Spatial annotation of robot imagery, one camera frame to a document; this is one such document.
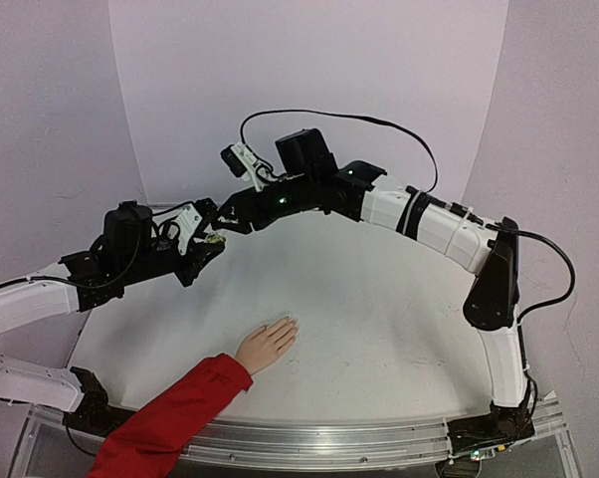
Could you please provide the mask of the mannequin hand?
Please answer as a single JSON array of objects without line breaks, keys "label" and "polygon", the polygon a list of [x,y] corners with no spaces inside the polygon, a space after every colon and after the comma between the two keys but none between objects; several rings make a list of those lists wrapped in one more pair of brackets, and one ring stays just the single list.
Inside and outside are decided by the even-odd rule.
[{"label": "mannequin hand", "polygon": [[283,317],[250,333],[240,343],[234,359],[249,375],[254,375],[280,359],[295,343],[298,321]]}]

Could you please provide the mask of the yellow nail polish bottle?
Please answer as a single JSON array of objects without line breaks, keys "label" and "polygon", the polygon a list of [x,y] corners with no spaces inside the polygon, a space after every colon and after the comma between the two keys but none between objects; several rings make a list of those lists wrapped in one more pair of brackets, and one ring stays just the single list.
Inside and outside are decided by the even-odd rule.
[{"label": "yellow nail polish bottle", "polygon": [[226,237],[220,234],[208,234],[205,238],[207,244],[225,245]]}]

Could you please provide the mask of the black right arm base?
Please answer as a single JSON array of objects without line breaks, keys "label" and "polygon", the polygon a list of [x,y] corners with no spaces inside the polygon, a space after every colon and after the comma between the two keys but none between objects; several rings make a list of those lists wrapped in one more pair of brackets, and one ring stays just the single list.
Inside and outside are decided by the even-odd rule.
[{"label": "black right arm base", "polygon": [[454,456],[476,450],[509,446],[534,435],[531,409],[491,404],[488,414],[458,418],[448,423],[448,437]]}]

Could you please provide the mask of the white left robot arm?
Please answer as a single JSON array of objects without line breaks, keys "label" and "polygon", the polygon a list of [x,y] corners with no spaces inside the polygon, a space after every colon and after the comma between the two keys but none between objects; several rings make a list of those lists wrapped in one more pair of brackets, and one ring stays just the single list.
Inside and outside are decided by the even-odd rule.
[{"label": "white left robot arm", "polygon": [[[165,275],[190,286],[224,251],[211,229],[217,211],[210,199],[155,212],[124,201],[108,212],[103,232],[86,251],[70,254],[34,274],[0,284],[0,335],[53,316],[86,312],[126,287]],[[0,400],[76,411],[94,376],[0,354]]]}]

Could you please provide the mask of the red sleeved forearm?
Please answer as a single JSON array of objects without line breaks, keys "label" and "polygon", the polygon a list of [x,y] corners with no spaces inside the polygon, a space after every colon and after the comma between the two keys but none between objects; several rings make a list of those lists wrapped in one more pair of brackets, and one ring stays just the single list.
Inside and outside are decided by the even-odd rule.
[{"label": "red sleeved forearm", "polygon": [[91,477],[165,477],[185,445],[253,380],[226,354],[205,358],[104,441]]}]

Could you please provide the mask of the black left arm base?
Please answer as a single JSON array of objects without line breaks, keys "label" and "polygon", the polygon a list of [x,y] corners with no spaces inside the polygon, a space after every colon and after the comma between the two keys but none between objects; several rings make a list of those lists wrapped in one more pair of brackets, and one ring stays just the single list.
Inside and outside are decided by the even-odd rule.
[{"label": "black left arm base", "polygon": [[64,413],[69,428],[107,437],[129,419],[131,412],[109,404],[106,390],[92,371],[72,366],[70,373],[79,380],[83,397],[75,411]]}]

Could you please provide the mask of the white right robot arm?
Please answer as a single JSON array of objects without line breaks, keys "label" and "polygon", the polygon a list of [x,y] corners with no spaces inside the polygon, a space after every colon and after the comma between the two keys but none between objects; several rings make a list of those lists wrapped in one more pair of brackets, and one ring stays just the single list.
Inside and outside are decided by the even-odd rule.
[{"label": "white right robot arm", "polygon": [[517,408],[528,388],[516,317],[517,241],[471,209],[408,186],[379,166],[354,160],[339,167],[323,135],[303,129],[276,142],[285,175],[273,177],[243,142],[220,156],[231,172],[250,183],[221,206],[215,221],[249,234],[309,210],[335,212],[383,227],[454,261],[475,280],[463,315],[485,348],[494,406]]}]

